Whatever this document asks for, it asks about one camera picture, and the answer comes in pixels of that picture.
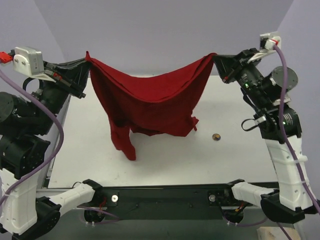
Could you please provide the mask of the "round gold blue brooch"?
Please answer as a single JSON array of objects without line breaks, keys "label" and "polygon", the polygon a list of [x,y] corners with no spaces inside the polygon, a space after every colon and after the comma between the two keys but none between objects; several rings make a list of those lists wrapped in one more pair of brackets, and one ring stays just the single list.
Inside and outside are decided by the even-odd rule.
[{"label": "round gold blue brooch", "polygon": [[219,140],[221,139],[221,135],[218,134],[218,133],[214,133],[214,134],[212,135],[212,139],[213,139],[214,141],[219,141]]}]

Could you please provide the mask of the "red cloth garment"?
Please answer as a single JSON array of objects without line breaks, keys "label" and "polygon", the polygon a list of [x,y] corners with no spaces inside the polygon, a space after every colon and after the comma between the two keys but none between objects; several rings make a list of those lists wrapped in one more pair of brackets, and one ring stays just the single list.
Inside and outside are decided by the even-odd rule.
[{"label": "red cloth garment", "polygon": [[214,53],[180,69],[151,77],[131,76],[90,56],[90,78],[95,94],[107,114],[110,137],[130,161],[136,149],[130,132],[147,136],[168,134],[186,137],[197,130],[193,116],[214,66]]}]

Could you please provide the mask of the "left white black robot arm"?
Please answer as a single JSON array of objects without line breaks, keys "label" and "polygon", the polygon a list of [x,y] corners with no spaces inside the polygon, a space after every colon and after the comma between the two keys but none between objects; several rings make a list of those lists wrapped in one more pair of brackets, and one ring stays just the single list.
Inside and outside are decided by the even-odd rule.
[{"label": "left white black robot arm", "polygon": [[39,88],[21,96],[0,94],[0,231],[14,240],[35,240],[53,229],[61,216],[83,205],[96,206],[103,199],[102,186],[87,179],[76,187],[50,197],[37,197],[40,170],[50,160],[43,140],[53,125],[61,130],[57,115],[69,96],[83,98],[90,63],[78,59],[65,63],[42,63],[42,71],[29,74]]}]

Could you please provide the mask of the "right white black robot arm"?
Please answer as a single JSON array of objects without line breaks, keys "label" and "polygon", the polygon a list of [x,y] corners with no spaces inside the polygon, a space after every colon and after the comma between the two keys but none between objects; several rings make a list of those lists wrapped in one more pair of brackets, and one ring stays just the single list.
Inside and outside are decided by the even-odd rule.
[{"label": "right white black robot arm", "polygon": [[254,59],[257,54],[252,48],[236,55],[218,54],[213,61],[222,81],[237,82],[243,100],[253,108],[253,120],[265,141],[278,188],[236,180],[231,183],[231,191],[234,199],[260,207],[269,220],[294,224],[307,214],[317,213],[320,206],[306,173],[300,119],[289,106],[288,93],[298,84],[298,76],[284,66],[263,76],[257,69],[260,60]]}]

